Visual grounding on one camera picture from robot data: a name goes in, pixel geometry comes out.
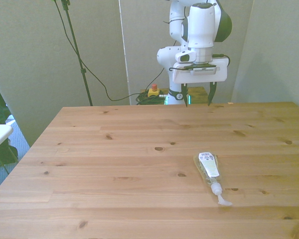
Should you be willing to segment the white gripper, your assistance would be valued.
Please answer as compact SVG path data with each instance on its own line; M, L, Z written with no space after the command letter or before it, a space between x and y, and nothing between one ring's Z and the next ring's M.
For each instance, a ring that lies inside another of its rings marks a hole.
M209 65L194 65L193 63L175 63L171 68L172 81L181 84L181 93L183 100L188 106L188 86L189 83L207 83L210 82L210 91L208 94L208 106L214 98L217 82L223 82L227 79L228 58L213 59Z

